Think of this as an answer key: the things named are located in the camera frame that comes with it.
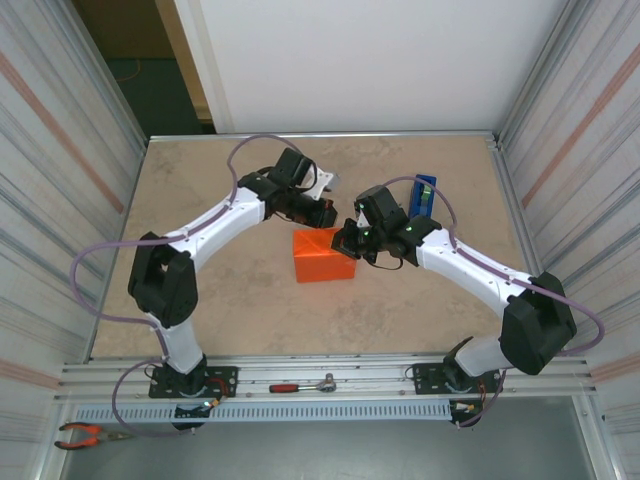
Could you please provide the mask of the orange wrapping paper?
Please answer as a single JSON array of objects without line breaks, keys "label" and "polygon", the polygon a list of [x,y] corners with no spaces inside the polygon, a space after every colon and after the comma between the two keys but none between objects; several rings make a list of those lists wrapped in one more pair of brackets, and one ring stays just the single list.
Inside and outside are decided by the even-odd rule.
[{"label": "orange wrapping paper", "polygon": [[293,261],[298,283],[353,279],[356,261],[331,248],[338,228],[295,230]]}]

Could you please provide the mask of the blue tape dispenser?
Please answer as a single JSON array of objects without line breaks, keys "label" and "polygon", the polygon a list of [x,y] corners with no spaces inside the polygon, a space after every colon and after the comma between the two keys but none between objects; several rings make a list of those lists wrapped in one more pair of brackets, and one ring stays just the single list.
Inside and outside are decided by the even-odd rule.
[{"label": "blue tape dispenser", "polygon": [[418,174],[416,176],[416,181],[413,184],[410,196],[409,218],[432,216],[434,194],[432,193],[431,186],[435,186],[436,183],[437,178],[435,176],[424,174]]}]

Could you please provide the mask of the black connector module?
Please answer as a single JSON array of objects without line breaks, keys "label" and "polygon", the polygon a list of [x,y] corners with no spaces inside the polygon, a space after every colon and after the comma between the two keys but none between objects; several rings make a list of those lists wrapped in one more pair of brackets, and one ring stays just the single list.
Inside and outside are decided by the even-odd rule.
[{"label": "black connector module", "polygon": [[475,426],[481,419],[484,411],[484,403],[481,400],[449,402],[450,422],[458,429]]},{"label": "black connector module", "polygon": [[172,426],[177,431],[195,430],[205,424],[212,412],[220,405],[219,399],[212,399],[194,405],[177,405]]}]

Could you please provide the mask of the corrugated translucent side panel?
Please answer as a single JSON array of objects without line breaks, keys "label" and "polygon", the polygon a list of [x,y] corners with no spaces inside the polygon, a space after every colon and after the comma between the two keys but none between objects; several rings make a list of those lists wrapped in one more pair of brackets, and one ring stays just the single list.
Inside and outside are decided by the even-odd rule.
[{"label": "corrugated translucent side panel", "polygon": [[0,0],[0,480],[41,473],[146,152],[71,0]]},{"label": "corrugated translucent side panel", "polygon": [[538,265],[578,314],[612,442],[640,480],[640,0],[561,0],[498,136]]}]

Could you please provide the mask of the aluminium table frame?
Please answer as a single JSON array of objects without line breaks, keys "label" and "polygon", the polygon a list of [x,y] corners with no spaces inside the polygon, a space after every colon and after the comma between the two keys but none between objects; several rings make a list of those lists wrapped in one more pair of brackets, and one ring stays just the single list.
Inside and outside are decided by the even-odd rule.
[{"label": "aluminium table frame", "polygon": [[[141,172],[145,172],[147,165],[152,165],[155,160],[151,158],[156,155],[156,150],[160,146],[185,146],[195,148],[194,145],[204,145],[211,148],[211,152],[216,153],[222,148],[223,143],[235,142],[240,144],[245,140],[251,142],[267,140],[267,134],[249,135],[222,135],[219,137],[206,136],[152,136],[144,166]],[[330,142],[353,143],[364,139],[369,140],[398,140],[404,144],[410,140],[434,140],[448,137],[444,133],[346,133],[346,134],[280,134],[281,138],[276,141],[311,141],[328,140]],[[337,395],[332,395],[335,400],[316,399],[319,393],[303,393],[303,398],[309,397],[311,400],[271,400],[283,402],[295,401],[373,401],[391,400],[402,395],[413,397],[415,393],[414,383],[409,378],[410,364],[416,363],[442,363],[438,354],[433,353],[389,353],[389,354],[329,354],[329,355],[276,355],[276,356],[255,356],[255,355],[235,355],[235,356],[213,356],[209,366],[234,366],[239,369],[238,383],[236,389],[236,400],[231,402],[264,402],[268,395],[283,395],[267,393],[267,385],[275,383],[300,383],[316,384],[320,382],[322,374],[337,374]],[[99,358],[90,360],[84,365],[68,365],[63,369],[58,393],[55,395],[57,403],[62,402],[82,404],[102,404],[106,405],[110,401],[107,388],[113,387],[109,392],[109,398],[115,391],[117,395],[124,387],[123,401],[125,404],[137,404],[143,402],[166,402],[166,403],[195,403],[204,398],[178,398],[178,399],[154,399],[150,398],[146,390],[149,390],[151,378],[143,376],[143,373],[127,373],[125,360],[131,358]],[[506,381],[502,385],[506,397],[578,397],[587,398],[597,395],[595,381],[587,369],[587,361],[578,354],[556,357],[551,360],[548,366],[544,367],[537,376],[529,376],[514,368],[499,369],[507,371]],[[475,394],[433,394],[424,395],[434,398],[471,398]]]}]

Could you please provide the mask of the white door frame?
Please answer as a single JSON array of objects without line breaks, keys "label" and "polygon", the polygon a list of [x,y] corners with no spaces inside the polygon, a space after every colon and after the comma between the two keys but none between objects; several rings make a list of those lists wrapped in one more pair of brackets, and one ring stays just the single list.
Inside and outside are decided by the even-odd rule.
[{"label": "white door frame", "polygon": [[204,0],[174,0],[196,72],[218,134],[235,133],[235,125],[204,14]]}]

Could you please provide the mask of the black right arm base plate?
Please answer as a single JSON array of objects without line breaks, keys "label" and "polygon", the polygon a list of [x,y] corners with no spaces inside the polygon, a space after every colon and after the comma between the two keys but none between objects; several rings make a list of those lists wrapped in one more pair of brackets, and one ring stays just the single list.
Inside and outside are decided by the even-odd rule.
[{"label": "black right arm base plate", "polygon": [[480,377],[469,377],[443,363],[417,363],[410,367],[409,378],[414,383],[415,393],[419,395],[480,394],[482,391],[495,393],[501,374],[494,370]]}]

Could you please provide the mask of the red handled ratchet wrench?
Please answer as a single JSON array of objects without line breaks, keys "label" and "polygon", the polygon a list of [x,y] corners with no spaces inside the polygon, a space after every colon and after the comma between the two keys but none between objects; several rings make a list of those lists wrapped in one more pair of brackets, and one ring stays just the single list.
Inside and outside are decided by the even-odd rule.
[{"label": "red handled ratchet wrench", "polygon": [[300,383],[283,383],[272,384],[269,386],[271,394],[289,394],[299,393],[303,391],[318,391],[322,393],[331,393],[337,389],[334,377],[331,373],[327,373],[325,378],[316,384],[300,384]]}]

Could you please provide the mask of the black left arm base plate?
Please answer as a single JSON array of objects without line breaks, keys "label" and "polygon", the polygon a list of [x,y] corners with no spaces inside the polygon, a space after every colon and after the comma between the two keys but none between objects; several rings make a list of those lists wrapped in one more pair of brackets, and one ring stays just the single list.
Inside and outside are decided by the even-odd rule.
[{"label": "black left arm base plate", "polygon": [[200,365],[189,373],[161,366],[152,373],[148,395],[154,399],[234,397],[238,373],[234,366]]}]

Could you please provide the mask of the orange handled pliers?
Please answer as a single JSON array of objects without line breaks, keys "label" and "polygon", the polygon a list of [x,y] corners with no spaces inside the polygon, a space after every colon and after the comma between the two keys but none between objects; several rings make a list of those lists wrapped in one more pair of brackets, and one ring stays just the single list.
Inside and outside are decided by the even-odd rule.
[{"label": "orange handled pliers", "polygon": [[83,450],[97,446],[101,443],[127,440],[133,438],[132,434],[105,429],[102,426],[83,422],[72,422],[61,425],[59,432],[78,432],[80,438],[77,441],[54,442],[54,446],[64,451]]}]

